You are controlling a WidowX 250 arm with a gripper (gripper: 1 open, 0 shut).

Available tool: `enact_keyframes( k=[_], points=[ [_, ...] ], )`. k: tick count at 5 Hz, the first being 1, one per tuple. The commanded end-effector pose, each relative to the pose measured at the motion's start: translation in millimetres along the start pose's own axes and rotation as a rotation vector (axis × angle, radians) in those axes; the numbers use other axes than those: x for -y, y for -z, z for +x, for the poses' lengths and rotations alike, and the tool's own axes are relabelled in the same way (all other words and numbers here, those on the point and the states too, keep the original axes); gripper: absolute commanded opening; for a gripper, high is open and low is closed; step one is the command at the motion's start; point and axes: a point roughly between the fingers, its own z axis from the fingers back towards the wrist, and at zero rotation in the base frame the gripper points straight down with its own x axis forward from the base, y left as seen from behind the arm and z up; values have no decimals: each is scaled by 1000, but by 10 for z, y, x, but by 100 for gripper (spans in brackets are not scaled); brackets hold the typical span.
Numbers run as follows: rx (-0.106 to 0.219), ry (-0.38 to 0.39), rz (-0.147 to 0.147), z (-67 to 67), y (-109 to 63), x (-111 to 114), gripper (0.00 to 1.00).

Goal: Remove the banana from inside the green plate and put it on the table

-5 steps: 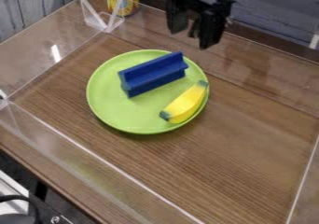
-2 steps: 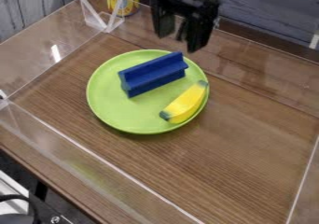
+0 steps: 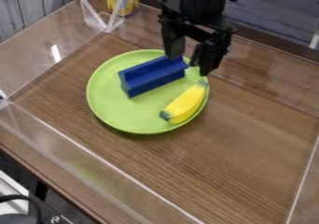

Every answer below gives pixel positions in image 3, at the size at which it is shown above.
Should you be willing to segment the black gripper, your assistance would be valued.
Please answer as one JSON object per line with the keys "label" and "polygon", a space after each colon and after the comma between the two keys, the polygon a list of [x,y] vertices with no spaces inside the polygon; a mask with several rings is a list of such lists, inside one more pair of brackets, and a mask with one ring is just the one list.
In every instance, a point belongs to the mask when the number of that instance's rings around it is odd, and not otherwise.
{"label": "black gripper", "polygon": [[199,67],[201,77],[219,68],[228,53],[235,28],[223,18],[227,1],[235,0],[159,0],[165,56],[176,59],[184,52],[185,38],[193,39],[197,44],[189,65]]}

